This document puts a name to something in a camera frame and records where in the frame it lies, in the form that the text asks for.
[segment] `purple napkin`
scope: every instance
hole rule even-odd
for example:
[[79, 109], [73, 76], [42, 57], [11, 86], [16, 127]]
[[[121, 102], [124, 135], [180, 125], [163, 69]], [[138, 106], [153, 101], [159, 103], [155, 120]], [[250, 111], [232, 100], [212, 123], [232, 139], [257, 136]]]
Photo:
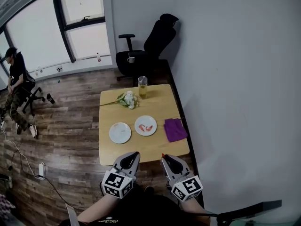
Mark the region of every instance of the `purple napkin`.
[[164, 130], [169, 142], [179, 141], [187, 137], [180, 119], [165, 120]]

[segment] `glass cup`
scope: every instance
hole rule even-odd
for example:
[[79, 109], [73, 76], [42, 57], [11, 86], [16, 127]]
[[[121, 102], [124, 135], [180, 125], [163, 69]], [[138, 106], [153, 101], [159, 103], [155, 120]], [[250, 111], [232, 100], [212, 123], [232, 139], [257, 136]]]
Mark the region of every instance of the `glass cup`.
[[140, 76], [138, 78], [138, 88], [139, 96], [141, 97], [141, 99], [145, 99], [147, 92], [147, 78], [145, 76]]

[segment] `office chair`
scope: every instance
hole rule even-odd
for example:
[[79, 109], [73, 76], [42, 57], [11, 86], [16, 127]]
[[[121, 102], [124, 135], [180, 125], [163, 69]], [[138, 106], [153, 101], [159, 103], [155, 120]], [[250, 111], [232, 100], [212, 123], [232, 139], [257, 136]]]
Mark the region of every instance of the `office chair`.
[[[171, 14], [163, 14], [152, 29], [148, 39], [144, 44], [144, 51], [133, 50], [131, 38], [134, 34], [121, 34], [120, 39], [126, 38], [129, 51], [123, 51], [116, 54], [116, 63], [123, 74], [117, 77], [117, 81], [121, 78], [133, 78], [133, 87], [137, 78], [141, 75], [148, 75], [152, 72], [153, 67], [159, 61], [159, 56], [165, 47], [174, 39], [176, 31], [173, 28], [178, 18]], [[134, 57], [133, 63], [128, 62], [129, 57]]]
[[29, 75], [28, 71], [26, 70], [25, 63], [24, 63], [24, 58], [23, 58], [23, 55], [21, 54], [21, 52], [17, 53], [16, 57], [21, 60], [21, 63], [23, 64], [23, 67], [24, 67], [24, 73], [23, 73], [23, 80], [24, 80], [24, 82], [21, 85], [21, 88], [25, 91], [27, 99], [26, 98], [24, 99], [24, 102], [26, 102], [26, 104], [25, 104], [22, 112], [25, 114], [26, 113], [25, 109], [27, 108], [28, 105], [30, 105], [30, 112], [31, 112], [32, 116], [34, 116], [34, 113], [32, 111], [32, 103], [33, 103], [33, 101], [35, 101], [35, 100], [42, 100], [44, 102], [45, 98], [44, 97], [38, 97], [38, 96], [36, 96], [36, 93], [38, 91], [39, 92], [42, 91], [42, 89], [40, 87], [38, 87], [37, 90], [34, 93], [31, 93], [31, 90], [36, 85], [36, 81], [35, 81], [35, 79], [33, 77], [31, 77]]

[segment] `wooden table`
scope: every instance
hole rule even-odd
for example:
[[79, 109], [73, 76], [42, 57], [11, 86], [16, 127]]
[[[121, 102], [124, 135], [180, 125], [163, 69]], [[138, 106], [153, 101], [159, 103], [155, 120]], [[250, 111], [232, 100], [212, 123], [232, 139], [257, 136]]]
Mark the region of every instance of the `wooden table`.
[[[139, 107], [133, 110], [118, 104], [99, 107], [101, 165], [112, 165], [118, 156], [134, 151], [140, 152], [140, 162], [160, 160], [162, 153], [174, 156], [189, 153], [187, 139], [170, 143], [164, 131], [165, 119], [180, 118], [170, 85], [152, 85], [147, 89], [147, 98], [139, 98]], [[138, 87], [103, 91], [100, 94], [100, 105], [115, 101], [118, 95], [128, 90], [139, 94]], [[157, 121], [157, 130], [149, 137], [141, 136], [135, 131], [135, 121], [142, 115], [152, 116]], [[109, 137], [111, 126], [117, 122], [128, 124], [132, 131], [131, 138], [124, 144], [116, 144]]]

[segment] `floor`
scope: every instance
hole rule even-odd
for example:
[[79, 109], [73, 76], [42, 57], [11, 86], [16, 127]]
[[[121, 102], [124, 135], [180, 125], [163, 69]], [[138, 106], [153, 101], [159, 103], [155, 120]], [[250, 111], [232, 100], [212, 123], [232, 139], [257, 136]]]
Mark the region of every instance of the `floor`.
[[[153, 84], [169, 82], [166, 73]], [[50, 93], [55, 104], [48, 101], [34, 103], [35, 117], [25, 117], [37, 125], [38, 138], [31, 137], [29, 131], [16, 134], [15, 125], [7, 115], [6, 135], [14, 141], [24, 153], [37, 173], [38, 165], [46, 165], [46, 177], [57, 188], [61, 196], [74, 207], [84, 210], [99, 200], [102, 195], [99, 183], [110, 167], [99, 164], [98, 155], [98, 119], [99, 98], [103, 90], [132, 87], [130, 79], [116, 81], [120, 76], [117, 69], [78, 73], [37, 82], [46, 96]], [[3, 104], [7, 92], [0, 93]], [[4, 141], [0, 134], [0, 166], [8, 168], [16, 150], [12, 143]], [[191, 166], [191, 157], [182, 156]], [[30, 173], [23, 160], [24, 170]], [[27, 226], [56, 226], [67, 219], [64, 202], [59, 198], [46, 180], [38, 180], [21, 172], [20, 157], [16, 154], [13, 170], [8, 172], [0, 168], [0, 173], [13, 177], [13, 189], [10, 191], [18, 208], [17, 217]], [[166, 179], [159, 161], [140, 163], [137, 183], [142, 187], [151, 185], [156, 193], [169, 196], [165, 189]]]

